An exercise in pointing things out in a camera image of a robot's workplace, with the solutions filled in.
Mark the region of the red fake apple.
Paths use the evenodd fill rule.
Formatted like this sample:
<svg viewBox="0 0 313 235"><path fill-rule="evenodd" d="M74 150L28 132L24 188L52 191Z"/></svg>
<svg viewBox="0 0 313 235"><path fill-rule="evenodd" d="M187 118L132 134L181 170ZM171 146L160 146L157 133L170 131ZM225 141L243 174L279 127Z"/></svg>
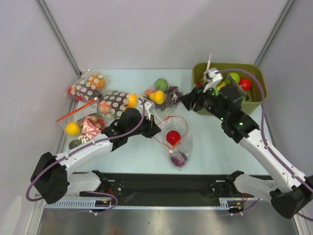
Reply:
<svg viewBox="0 0 313 235"><path fill-rule="evenodd" d="M180 133L175 130L171 130L166 134L166 140L172 146L174 146L180 139L181 139Z"/></svg>

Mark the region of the purple fake onion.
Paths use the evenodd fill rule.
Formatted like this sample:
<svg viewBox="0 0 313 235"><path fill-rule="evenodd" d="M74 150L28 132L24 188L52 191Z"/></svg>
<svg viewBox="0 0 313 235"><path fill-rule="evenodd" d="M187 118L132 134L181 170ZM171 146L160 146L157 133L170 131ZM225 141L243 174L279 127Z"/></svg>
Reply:
<svg viewBox="0 0 313 235"><path fill-rule="evenodd" d="M177 167L183 167L188 162L188 156L181 152L174 152L170 158L171 162Z"/></svg>

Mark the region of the clear orange-zip plastic bag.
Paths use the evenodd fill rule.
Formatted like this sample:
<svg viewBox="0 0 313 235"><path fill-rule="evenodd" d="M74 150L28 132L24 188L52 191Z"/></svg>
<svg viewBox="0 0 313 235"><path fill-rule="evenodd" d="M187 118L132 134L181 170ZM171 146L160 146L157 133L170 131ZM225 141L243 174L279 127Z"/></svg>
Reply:
<svg viewBox="0 0 313 235"><path fill-rule="evenodd" d="M153 139L165 147L168 159L178 170L186 166L193 151L193 135L182 116L168 116L157 124L161 132Z"/></svg>

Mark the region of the grey fake fish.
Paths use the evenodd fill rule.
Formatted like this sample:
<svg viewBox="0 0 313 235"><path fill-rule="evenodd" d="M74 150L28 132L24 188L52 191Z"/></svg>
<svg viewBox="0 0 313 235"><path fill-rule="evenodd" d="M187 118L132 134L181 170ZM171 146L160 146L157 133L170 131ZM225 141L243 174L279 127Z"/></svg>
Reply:
<svg viewBox="0 0 313 235"><path fill-rule="evenodd" d="M228 86L236 87L239 94L243 97L246 97L246 92L243 90L243 88L235 81L235 79L230 75L230 73L227 74L225 83Z"/></svg>

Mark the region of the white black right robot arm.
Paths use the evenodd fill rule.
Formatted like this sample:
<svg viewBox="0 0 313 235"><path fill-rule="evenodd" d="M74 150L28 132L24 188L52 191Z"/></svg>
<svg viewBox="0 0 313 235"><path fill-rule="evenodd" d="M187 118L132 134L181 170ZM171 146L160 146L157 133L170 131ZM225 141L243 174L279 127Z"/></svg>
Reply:
<svg viewBox="0 0 313 235"><path fill-rule="evenodd" d="M187 110L205 109L221 120L224 133L246 149L272 178L272 181L252 177L241 171L233 172L225 184L230 196L247 193L270 202L284 218L291 219L313 199L313 178L292 166L281 153L262 138L259 125L241 109L243 97L237 88L196 86L180 98Z"/></svg>

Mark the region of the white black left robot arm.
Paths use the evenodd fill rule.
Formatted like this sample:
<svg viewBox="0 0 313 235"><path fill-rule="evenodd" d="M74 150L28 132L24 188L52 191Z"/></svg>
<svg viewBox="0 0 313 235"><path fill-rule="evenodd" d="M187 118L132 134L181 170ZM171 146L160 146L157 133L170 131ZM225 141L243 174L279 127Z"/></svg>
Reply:
<svg viewBox="0 0 313 235"><path fill-rule="evenodd" d="M94 170L77 174L75 171L91 160L125 145L132 136L152 138L160 132L153 116L147 117L139 110L129 108L120 119L90 141L56 155L44 153L31 176L30 186L37 190L40 199L47 204L56 203L67 194L83 191L102 196L107 192L108 184L100 172Z"/></svg>

